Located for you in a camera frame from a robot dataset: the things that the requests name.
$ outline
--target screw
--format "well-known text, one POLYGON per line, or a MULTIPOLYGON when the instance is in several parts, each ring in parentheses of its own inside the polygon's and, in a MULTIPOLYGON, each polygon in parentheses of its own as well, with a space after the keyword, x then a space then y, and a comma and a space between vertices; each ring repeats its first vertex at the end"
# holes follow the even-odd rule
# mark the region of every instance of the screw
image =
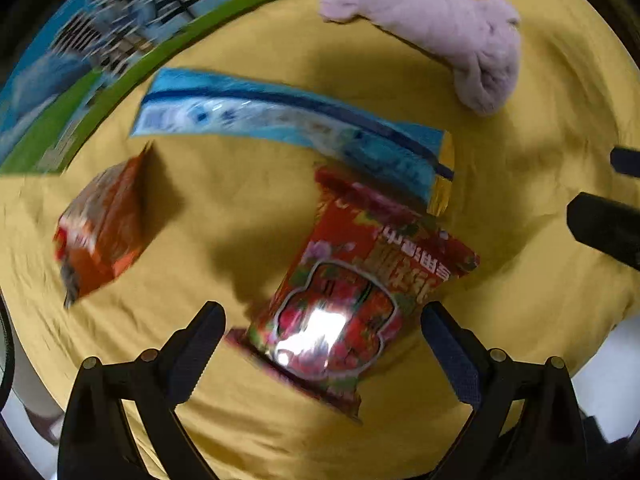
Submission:
POLYGON ((553 368, 557 368, 558 370, 562 370, 562 368, 564 368, 564 361, 562 361, 561 357, 554 355, 550 361, 553 368))
POLYGON ((494 348, 489 352, 489 357, 491 357, 491 359, 493 359, 495 362, 501 363, 507 359, 507 354, 505 354, 504 350, 494 348))
POLYGON ((98 364, 98 359, 95 357, 88 357, 84 361, 82 361, 82 368, 85 370, 91 370, 95 365, 98 364))
POLYGON ((150 363, 156 357, 158 357, 158 350, 155 348, 149 348, 140 354, 140 359, 142 359, 145 363, 150 363))

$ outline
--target yellow tablecloth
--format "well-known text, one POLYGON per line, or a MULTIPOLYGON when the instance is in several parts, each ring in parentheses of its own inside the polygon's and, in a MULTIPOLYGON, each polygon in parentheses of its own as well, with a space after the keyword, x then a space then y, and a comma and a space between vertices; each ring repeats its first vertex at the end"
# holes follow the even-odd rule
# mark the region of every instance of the yellow tablecloth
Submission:
MULTIPOLYGON (((522 73, 506 108, 487 119, 458 103, 446 68, 364 20, 323 23, 318 0, 266 5, 169 65, 283 82, 450 130, 456 181, 446 225, 482 264, 443 287, 446 306, 487 347, 532 362, 557 354, 575 372, 640 290, 638 275, 576 243, 565 225, 580 190, 640 205, 634 181, 608 164, 615 144, 640 146, 638 71, 585 0, 511 1, 522 14, 522 73)), ((148 249, 116 282, 63 310, 56 219, 98 171, 142 148, 146 139, 127 134, 145 88, 62 177, 0 180, 0 285, 62 406, 83 358, 113 363, 159 347, 205 300, 224 305, 230 326, 246 325, 312 225, 319 155, 263 140, 158 138, 145 192, 148 249)), ((417 328, 360 392, 362 426, 221 345, 178 414, 223 479, 350 480, 429 470, 468 414, 417 328)), ((137 423, 134 431, 157 462, 137 423)))

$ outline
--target green border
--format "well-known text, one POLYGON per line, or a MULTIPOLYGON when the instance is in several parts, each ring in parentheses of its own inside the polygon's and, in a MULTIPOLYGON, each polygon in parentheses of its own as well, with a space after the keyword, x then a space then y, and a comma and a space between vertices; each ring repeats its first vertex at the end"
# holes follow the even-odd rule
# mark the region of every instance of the green border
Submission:
MULTIPOLYGON (((87 112, 84 118, 82 118, 78 126, 76 126, 74 139, 60 165, 54 170, 48 171, 48 173, 61 173, 71 163, 71 160, 76 156, 82 145, 91 134, 94 133, 102 121, 105 120, 116 106, 149 74, 160 68, 180 51, 206 37, 218 27, 271 1, 273 0, 229 0, 185 26, 182 32, 176 36, 158 45, 97 97, 94 106, 87 112)), ((26 156, 29 153, 33 153, 33 140, 31 136, 24 136, 7 160, 0 166, 0 173, 41 173, 41 171, 36 169, 37 161, 30 161, 31 167, 29 169, 24 167, 21 170, 18 169, 18 167, 24 163, 25 158, 33 158, 26 156)), ((40 156, 50 147, 51 145, 44 146, 40 156)))

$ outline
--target red snack package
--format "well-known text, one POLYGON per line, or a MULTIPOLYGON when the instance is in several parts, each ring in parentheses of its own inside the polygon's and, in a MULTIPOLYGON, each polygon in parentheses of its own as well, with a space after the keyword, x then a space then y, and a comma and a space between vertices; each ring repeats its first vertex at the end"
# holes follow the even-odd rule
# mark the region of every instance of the red snack package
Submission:
POLYGON ((327 168, 318 222, 270 306, 226 339, 357 418, 358 377, 441 283, 478 256, 425 218, 327 168))
POLYGON ((138 177, 146 151, 96 176, 58 220, 53 239, 65 308, 117 278, 140 256, 138 177))

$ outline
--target orange package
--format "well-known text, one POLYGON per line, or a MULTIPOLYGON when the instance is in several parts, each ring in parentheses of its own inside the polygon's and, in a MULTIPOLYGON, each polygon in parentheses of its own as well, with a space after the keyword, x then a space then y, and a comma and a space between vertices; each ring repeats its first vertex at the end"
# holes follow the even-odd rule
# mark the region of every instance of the orange package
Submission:
POLYGON ((117 278, 140 256, 139 180, 146 152, 145 147, 96 176, 58 220, 53 239, 65 308, 117 278))

